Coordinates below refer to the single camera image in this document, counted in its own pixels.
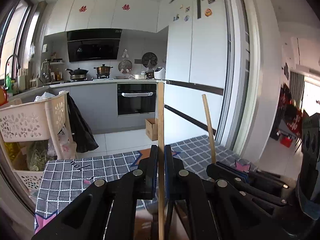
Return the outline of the long bamboo chopstick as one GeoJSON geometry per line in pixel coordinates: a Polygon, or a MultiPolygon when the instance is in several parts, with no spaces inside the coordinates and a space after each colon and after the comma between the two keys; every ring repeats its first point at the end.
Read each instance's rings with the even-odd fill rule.
{"type": "Polygon", "coordinates": [[[158,235],[165,237],[165,179],[164,179],[164,83],[158,83],[158,235]]]}

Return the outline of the black kitchen faucet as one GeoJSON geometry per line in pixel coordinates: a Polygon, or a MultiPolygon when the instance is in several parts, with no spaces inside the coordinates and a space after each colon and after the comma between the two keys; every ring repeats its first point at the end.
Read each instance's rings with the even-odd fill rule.
{"type": "Polygon", "coordinates": [[[15,79],[18,75],[18,71],[21,69],[20,59],[18,55],[12,54],[8,57],[6,63],[5,63],[5,77],[7,77],[7,74],[12,79],[15,79]]]}

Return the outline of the beige plastic utensil holder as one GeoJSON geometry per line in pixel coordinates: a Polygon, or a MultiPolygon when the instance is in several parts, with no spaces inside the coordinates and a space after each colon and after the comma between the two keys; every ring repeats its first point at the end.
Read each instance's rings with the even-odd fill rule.
{"type": "MultiPolygon", "coordinates": [[[[189,239],[188,229],[181,220],[185,213],[176,208],[175,206],[172,212],[168,239],[189,239]]],[[[158,203],[152,203],[144,210],[137,210],[133,239],[159,239],[158,233],[158,203]]]]}

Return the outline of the grey checked tablecloth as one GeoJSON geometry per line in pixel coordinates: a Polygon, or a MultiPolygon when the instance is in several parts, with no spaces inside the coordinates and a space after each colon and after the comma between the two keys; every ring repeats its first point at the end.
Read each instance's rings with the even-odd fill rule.
{"type": "MultiPolygon", "coordinates": [[[[173,157],[181,159],[187,170],[202,179],[209,178],[206,174],[210,163],[208,136],[174,142],[170,146],[173,157]]],[[[95,180],[117,180],[135,170],[142,159],[142,151],[129,151],[102,157],[48,161],[36,201],[35,232],[39,232],[95,180]]]]}

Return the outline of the red toolbox on floor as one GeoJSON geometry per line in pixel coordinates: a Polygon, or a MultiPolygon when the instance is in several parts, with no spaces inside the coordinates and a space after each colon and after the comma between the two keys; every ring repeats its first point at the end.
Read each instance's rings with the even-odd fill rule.
{"type": "Polygon", "coordinates": [[[291,147],[292,142],[293,142],[293,138],[291,136],[286,136],[286,135],[283,135],[280,140],[280,143],[287,148],[291,147]]]}

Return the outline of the black bag on cart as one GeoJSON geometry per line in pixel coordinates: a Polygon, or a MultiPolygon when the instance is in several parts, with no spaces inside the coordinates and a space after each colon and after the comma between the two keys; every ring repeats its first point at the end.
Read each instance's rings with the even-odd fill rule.
{"type": "Polygon", "coordinates": [[[86,153],[99,147],[93,137],[92,130],[82,117],[73,98],[67,93],[68,117],[73,141],[76,143],[77,153],[86,153]]]}

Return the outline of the cardboard box on floor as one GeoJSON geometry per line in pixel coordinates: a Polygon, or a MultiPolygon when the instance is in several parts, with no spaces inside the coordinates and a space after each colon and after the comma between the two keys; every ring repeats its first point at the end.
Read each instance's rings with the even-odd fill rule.
{"type": "Polygon", "coordinates": [[[145,120],[146,135],[151,141],[156,141],[158,138],[158,119],[148,118],[145,120]]]}

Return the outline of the black built-in oven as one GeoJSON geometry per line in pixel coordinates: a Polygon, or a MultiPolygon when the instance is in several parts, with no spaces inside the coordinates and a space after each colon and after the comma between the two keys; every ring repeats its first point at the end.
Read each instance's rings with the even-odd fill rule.
{"type": "Polygon", "coordinates": [[[120,83],[117,85],[118,115],[153,113],[156,108],[155,83],[120,83]]]}

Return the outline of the beige perforated storage cart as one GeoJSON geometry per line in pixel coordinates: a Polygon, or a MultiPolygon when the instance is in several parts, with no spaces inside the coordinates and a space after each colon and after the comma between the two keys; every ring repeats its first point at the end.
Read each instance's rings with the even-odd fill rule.
{"type": "Polygon", "coordinates": [[[42,168],[27,167],[27,150],[20,142],[52,142],[59,160],[76,157],[69,123],[68,92],[39,101],[22,103],[15,99],[1,106],[1,149],[15,177],[28,190],[37,190],[43,176],[42,168]]]}

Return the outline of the copper pot on stove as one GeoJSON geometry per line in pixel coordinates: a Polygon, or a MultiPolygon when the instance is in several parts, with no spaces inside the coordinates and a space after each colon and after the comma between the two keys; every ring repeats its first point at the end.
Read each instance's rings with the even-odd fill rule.
{"type": "Polygon", "coordinates": [[[98,79],[108,79],[110,77],[112,66],[106,66],[105,64],[102,64],[99,67],[94,67],[94,69],[97,72],[97,78],[98,79]]]}

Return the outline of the black wok on stove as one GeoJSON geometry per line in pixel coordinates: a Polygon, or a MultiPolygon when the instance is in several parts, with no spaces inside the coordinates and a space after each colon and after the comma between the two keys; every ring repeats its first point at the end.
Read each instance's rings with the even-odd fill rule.
{"type": "Polygon", "coordinates": [[[77,69],[65,69],[65,71],[69,72],[70,79],[72,81],[83,81],[87,79],[88,70],[77,68],[77,69]]]}

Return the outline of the black range hood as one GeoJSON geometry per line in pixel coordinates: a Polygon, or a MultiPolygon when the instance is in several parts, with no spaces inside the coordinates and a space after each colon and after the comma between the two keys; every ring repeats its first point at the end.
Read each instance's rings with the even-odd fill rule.
{"type": "Polygon", "coordinates": [[[67,32],[69,62],[116,60],[122,29],[81,29],[67,32]]]}

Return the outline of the white refrigerator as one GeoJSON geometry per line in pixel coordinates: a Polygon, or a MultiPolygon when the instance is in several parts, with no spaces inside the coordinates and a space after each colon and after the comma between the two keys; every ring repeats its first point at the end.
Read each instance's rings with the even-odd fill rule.
{"type": "Polygon", "coordinates": [[[164,90],[165,142],[182,141],[207,130],[202,95],[217,131],[223,106],[228,57],[225,0],[175,0],[169,5],[164,90]]]}

